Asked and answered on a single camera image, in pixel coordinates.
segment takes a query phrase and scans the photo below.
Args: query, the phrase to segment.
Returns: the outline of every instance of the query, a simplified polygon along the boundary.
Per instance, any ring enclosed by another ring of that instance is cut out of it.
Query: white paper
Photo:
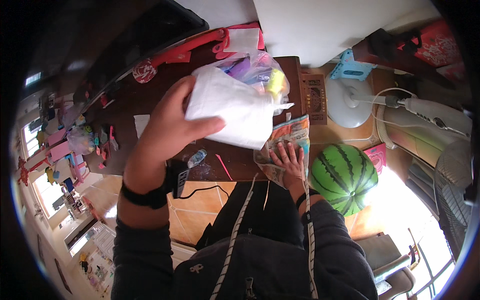
[[[259,28],[229,29],[230,44],[224,52],[248,52],[258,48]]]
[[[207,139],[260,150],[272,134],[275,110],[272,96],[260,94],[209,65],[198,68],[192,75],[196,82],[185,119],[221,117],[225,120],[225,128]]]
[[[133,116],[135,118],[135,129],[137,130],[137,138],[140,139],[140,136],[145,130],[145,127],[150,120],[150,115],[136,115]]]

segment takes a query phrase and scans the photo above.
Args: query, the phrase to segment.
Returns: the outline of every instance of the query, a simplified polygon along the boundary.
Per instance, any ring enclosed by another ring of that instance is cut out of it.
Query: pink straw
[[[233,181],[232,177],[230,176],[228,170],[227,170],[227,167],[225,166],[225,164],[223,163],[222,161],[222,158],[220,157],[220,155],[218,154],[215,154],[216,157],[218,157],[218,159],[220,160],[220,162],[222,163],[222,166],[223,166],[223,169],[225,170],[225,172],[227,173],[228,177],[230,177],[230,180]]]

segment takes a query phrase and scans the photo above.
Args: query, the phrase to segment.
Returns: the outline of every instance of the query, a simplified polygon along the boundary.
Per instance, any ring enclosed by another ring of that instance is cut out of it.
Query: hand
[[[275,152],[272,149],[269,149],[270,157],[272,158],[273,162],[279,166],[285,168],[285,173],[283,175],[283,185],[285,188],[289,189],[292,186],[300,185],[303,186],[302,181],[302,172],[303,172],[303,148],[300,147],[299,149],[299,158],[297,160],[297,156],[295,155],[295,149],[293,148],[292,143],[288,143],[288,152],[290,153],[290,158],[288,157],[285,148],[283,147],[282,143],[278,143],[278,151],[280,153],[280,160]]]
[[[187,121],[182,105],[192,92],[195,77],[177,81],[150,115],[144,132],[130,154],[123,180],[133,192],[144,194],[162,185],[165,161],[191,141],[204,138],[225,127],[218,117]]]

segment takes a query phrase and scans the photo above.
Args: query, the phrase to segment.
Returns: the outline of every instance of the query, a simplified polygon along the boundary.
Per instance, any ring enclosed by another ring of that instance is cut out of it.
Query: person
[[[214,224],[205,230],[199,250],[173,270],[166,195],[155,193],[165,179],[165,162],[191,141],[225,126],[217,117],[184,119],[184,99],[194,83],[195,78],[187,76],[167,91],[127,161],[118,201],[111,298],[311,299],[308,235],[302,224],[306,224],[304,153],[300,150],[297,159],[291,144],[288,153],[278,146],[280,157],[270,153],[286,170],[288,191],[267,181],[253,186],[238,182]],[[321,195],[313,190],[310,194],[318,298],[377,299],[372,270],[362,248],[348,235],[343,216]],[[159,195],[157,206],[137,205],[148,195]],[[231,247],[232,230],[247,195],[250,203]]]

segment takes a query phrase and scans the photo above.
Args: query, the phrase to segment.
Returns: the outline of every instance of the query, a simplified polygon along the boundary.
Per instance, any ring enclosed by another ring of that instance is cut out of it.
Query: small bottle
[[[190,159],[188,160],[187,162],[188,168],[191,169],[195,166],[198,166],[202,162],[202,160],[205,159],[206,156],[207,156],[207,151],[205,149],[198,150],[197,153],[192,155],[192,157],[190,157]]]

